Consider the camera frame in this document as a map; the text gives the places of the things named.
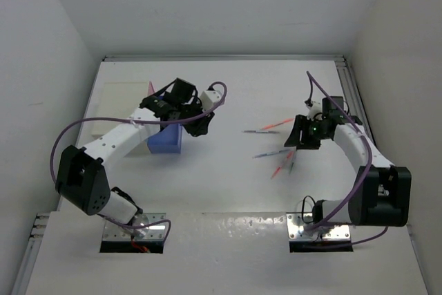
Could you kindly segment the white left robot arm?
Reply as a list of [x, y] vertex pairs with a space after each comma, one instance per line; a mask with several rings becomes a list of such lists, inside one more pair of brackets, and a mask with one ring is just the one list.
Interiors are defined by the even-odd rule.
[[88, 216], [98, 215], [134, 229], [133, 221], [142, 210], [130, 196], [110, 188], [107, 170], [150, 137], [175, 124], [193, 137], [206, 135], [215, 109], [226, 96], [213, 85], [198, 92], [195, 85], [175, 79], [146, 96], [127, 118], [116, 119], [117, 126], [103, 136], [81, 147], [66, 147], [54, 178], [56, 192]]

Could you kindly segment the pink drawer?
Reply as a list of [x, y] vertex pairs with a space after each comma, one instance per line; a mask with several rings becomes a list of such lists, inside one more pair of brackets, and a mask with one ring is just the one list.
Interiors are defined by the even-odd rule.
[[155, 88], [152, 82], [148, 83], [148, 95], [153, 95], [155, 93]]

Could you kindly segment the blue transparent drawer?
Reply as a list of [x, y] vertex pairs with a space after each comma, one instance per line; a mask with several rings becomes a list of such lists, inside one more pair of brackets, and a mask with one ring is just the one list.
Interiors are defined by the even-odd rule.
[[180, 154], [182, 145], [182, 126], [172, 124], [165, 129], [150, 136], [146, 141], [152, 154]]

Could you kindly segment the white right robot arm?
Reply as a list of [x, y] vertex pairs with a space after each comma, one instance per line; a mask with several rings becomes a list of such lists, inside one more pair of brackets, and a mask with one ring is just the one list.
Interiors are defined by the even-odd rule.
[[331, 140], [356, 172], [351, 191], [342, 200], [318, 200], [311, 228], [330, 225], [403, 227], [407, 224], [412, 174], [396, 166], [376, 148], [355, 115], [347, 114], [342, 97], [307, 100], [307, 115], [297, 115], [285, 142], [288, 148], [318, 150]]

